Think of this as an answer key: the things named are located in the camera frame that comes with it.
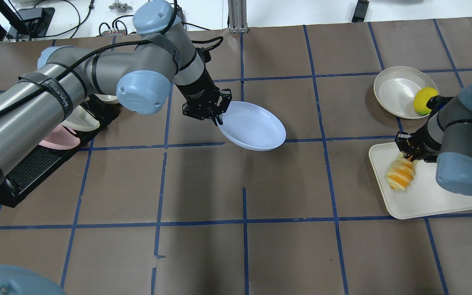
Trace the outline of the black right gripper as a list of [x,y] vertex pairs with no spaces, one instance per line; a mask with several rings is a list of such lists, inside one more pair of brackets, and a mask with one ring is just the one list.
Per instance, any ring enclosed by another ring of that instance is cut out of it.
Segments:
[[411,162],[436,163],[440,155],[441,144],[433,139],[425,125],[413,133],[399,131],[395,143],[404,158]]

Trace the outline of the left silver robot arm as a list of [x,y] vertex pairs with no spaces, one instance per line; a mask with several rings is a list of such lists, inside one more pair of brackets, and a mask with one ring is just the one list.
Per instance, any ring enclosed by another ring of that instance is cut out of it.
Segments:
[[169,2],[146,2],[135,12],[133,25],[139,41],[95,50],[45,49],[38,70],[21,75],[0,95],[0,186],[89,95],[112,95],[128,110],[152,115],[162,109],[175,85],[186,99],[185,116],[223,124],[231,91],[214,84]]

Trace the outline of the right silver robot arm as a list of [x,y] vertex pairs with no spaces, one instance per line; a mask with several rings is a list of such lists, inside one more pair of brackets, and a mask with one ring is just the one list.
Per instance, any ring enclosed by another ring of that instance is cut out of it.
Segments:
[[398,132],[397,147],[406,159],[436,163],[444,190],[472,196],[472,84],[455,97],[432,97],[427,106],[427,122],[414,133]]

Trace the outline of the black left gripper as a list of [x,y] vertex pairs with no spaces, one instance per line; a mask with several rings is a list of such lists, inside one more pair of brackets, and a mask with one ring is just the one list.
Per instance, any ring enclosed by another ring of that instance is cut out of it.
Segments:
[[186,102],[182,105],[182,114],[197,120],[215,121],[215,126],[224,124],[223,114],[232,101],[230,89],[219,89],[208,73],[203,73],[197,80],[177,88]]

